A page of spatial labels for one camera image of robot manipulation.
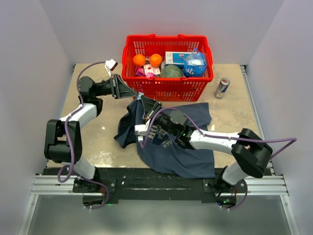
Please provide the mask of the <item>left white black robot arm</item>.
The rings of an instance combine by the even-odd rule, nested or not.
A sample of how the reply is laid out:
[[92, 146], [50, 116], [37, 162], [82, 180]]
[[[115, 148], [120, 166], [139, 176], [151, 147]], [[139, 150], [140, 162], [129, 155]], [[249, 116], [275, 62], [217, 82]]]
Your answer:
[[68, 175], [77, 174], [84, 180], [90, 192], [101, 188], [99, 171], [82, 156], [81, 129], [102, 112], [101, 96], [112, 95], [115, 99], [136, 97], [138, 92], [128, 87], [118, 74], [108, 80], [95, 82], [88, 76], [78, 79], [79, 106], [60, 119], [47, 122], [44, 155], [47, 160], [62, 164]]

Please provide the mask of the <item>navy blue printed t-shirt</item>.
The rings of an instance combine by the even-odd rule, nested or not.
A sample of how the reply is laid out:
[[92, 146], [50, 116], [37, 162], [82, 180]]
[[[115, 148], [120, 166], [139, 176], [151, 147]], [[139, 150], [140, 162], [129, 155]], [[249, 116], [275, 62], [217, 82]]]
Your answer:
[[141, 147], [134, 134], [134, 126], [141, 123], [143, 106], [134, 100], [127, 106], [127, 113], [121, 118], [114, 139], [120, 147], [136, 144], [140, 159], [151, 169], [176, 174], [184, 178], [215, 178], [215, 163], [212, 150], [182, 149], [175, 143], [175, 136], [169, 135], [153, 125], [145, 147]]

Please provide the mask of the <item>small gold brooch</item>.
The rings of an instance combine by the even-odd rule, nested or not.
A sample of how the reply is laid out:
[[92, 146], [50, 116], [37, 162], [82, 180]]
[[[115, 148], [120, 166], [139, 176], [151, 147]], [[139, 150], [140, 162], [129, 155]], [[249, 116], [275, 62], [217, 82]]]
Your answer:
[[138, 93], [136, 100], [138, 100], [138, 101], [142, 100], [143, 96], [144, 96], [144, 93]]

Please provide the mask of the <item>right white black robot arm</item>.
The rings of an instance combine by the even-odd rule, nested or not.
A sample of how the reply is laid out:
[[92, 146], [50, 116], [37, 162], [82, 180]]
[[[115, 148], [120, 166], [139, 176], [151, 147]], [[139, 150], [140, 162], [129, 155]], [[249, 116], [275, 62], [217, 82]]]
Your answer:
[[217, 192], [230, 192], [246, 177], [262, 178], [271, 159], [272, 148], [250, 129], [235, 133], [216, 133], [200, 129], [181, 110], [171, 108], [169, 115], [159, 101], [140, 95], [143, 118], [134, 132], [138, 141], [145, 145], [153, 124], [175, 136], [175, 142], [183, 149], [208, 149], [232, 155], [236, 162], [225, 166], [217, 179], [209, 185]]

